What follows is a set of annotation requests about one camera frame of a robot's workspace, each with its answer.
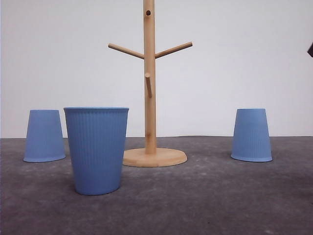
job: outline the upside-down cup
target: upside-down cup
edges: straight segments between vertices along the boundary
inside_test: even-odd
[[[128,108],[64,108],[75,189],[100,195],[120,187]]]
[[[50,162],[65,158],[59,110],[30,110],[25,162]]]
[[[238,109],[231,157],[247,162],[272,161],[265,109]]]

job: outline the white wall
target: white wall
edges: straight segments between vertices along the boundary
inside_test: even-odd
[[[313,0],[156,0],[157,135],[232,136],[237,108],[266,108],[271,136],[313,135]],[[142,0],[2,0],[1,137],[30,109],[129,107],[144,136]]]

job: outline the wooden peg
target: wooden peg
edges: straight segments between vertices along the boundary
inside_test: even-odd
[[[164,56],[164,55],[168,55],[168,54],[174,53],[174,52],[176,52],[176,51],[186,49],[186,48],[188,48],[188,47],[192,47],[192,42],[188,42],[188,43],[179,45],[179,46],[177,46],[177,47],[173,47],[173,48],[164,50],[164,51],[162,51],[162,52],[159,52],[159,53],[156,54],[156,59],[157,59],[157,58],[160,58],[160,57],[162,57],[162,56]]]
[[[139,53],[139,52],[136,52],[136,51],[133,51],[133,50],[129,50],[127,48],[124,48],[124,47],[120,47],[118,45],[115,45],[115,44],[112,44],[112,43],[109,43],[108,44],[108,47],[109,48],[112,48],[114,50],[118,50],[120,52],[123,52],[123,53],[126,53],[126,54],[129,54],[129,55],[132,55],[132,56],[135,56],[135,57],[138,57],[140,59],[144,59],[144,55]]]
[[[148,97],[152,97],[152,90],[151,90],[151,81],[150,81],[150,74],[147,72],[145,73],[145,79],[147,84],[147,91],[148,91]]]

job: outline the ribbed cup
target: ribbed cup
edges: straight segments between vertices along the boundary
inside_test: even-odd
[[[272,160],[265,109],[238,109],[231,157],[247,162]]]
[[[119,188],[128,108],[64,108],[76,191]]]
[[[59,110],[30,110],[24,161],[50,162],[65,158]]]

